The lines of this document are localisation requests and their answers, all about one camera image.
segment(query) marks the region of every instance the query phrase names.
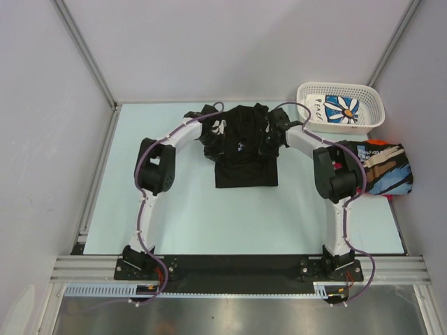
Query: metal floor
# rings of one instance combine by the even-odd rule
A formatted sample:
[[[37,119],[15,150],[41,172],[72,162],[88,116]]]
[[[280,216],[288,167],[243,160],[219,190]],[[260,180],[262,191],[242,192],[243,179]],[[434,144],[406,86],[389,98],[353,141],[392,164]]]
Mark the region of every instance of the metal floor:
[[[64,297],[54,335],[424,335],[412,285],[373,286],[348,308],[311,299],[158,298],[148,306]]]

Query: light blue table surface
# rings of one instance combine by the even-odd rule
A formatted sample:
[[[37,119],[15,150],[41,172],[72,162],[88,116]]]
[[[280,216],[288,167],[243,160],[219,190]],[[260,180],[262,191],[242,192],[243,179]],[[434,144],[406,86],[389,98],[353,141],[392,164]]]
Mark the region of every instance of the light blue table surface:
[[[273,108],[278,103],[263,103]],[[226,103],[226,110],[236,105]],[[85,254],[119,254],[135,231],[140,194],[133,170],[145,137],[158,138],[183,115],[203,103],[128,104],[117,129],[91,220]],[[286,106],[298,118],[295,106]],[[323,134],[331,140],[366,140],[366,135]],[[282,147],[279,186],[214,187],[214,163],[199,141],[177,155],[175,183],[160,202],[159,220],[150,227],[158,254],[321,253],[325,207],[316,192],[312,160]],[[370,253],[403,253],[387,199],[364,195],[353,203],[352,243]]]

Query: white wall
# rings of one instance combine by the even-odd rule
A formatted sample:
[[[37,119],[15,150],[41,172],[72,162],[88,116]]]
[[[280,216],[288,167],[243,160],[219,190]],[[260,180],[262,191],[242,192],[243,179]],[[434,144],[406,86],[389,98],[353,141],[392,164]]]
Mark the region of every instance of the white wall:
[[[0,48],[0,325],[30,284],[32,324],[71,249],[110,108],[50,1],[0,1]]]
[[[414,174],[398,219],[447,310],[447,1],[422,3],[377,88],[387,119],[375,137],[401,142]]]
[[[117,101],[266,101],[366,84],[410,0],[66,0]]]

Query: plastic basket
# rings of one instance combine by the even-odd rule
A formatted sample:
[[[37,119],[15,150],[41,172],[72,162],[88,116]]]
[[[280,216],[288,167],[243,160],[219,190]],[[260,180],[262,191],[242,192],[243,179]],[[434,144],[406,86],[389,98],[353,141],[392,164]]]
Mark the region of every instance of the plastic basket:
[[[296,100],[305,104],[309,94],[325,94],[354,98],[363,104],[359,105],[356,124],[337,124],[310,120],[307,124],[309,130],[326,133],[366,134],[380,126],[385,121],[385,110],[379,93],[371,87],[354,84],[337,84],[331,82],[306,82],[297,91]],[[298,106],[300,120],[304,121],[309,116],[308,112]]]

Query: daisy drawing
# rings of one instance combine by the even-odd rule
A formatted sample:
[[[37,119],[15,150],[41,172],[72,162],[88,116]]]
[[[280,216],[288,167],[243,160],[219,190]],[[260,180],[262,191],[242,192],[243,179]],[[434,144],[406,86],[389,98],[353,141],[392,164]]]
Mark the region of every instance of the daisy drawing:
[[[356,124],[358,105],[357,99],[341,96],[326,96],[326,102],[324,102],[328,121],[336,124]]]

